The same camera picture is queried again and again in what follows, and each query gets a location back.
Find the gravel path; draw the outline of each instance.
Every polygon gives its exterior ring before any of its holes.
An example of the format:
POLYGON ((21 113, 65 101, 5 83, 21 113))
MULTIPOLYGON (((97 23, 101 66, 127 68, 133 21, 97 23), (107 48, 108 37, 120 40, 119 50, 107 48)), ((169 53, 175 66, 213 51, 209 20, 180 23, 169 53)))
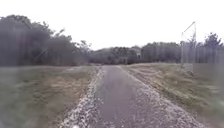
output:
POLYGON ((104 66, 61 128, 203 128, 118 66, 104 66))

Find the overcast sky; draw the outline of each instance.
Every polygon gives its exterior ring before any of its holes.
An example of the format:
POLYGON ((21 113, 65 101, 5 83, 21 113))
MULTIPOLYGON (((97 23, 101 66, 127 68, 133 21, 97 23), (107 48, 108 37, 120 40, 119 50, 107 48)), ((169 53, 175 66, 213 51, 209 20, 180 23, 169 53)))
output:
POLYGON ((54 30, 65 28, 74 41, 86 40, 99 49, 179 42, 193 21, 197 40, 210 32, 222 38, 223 5, 222 0, 1 0, 0 16, 45 21, 54 30))

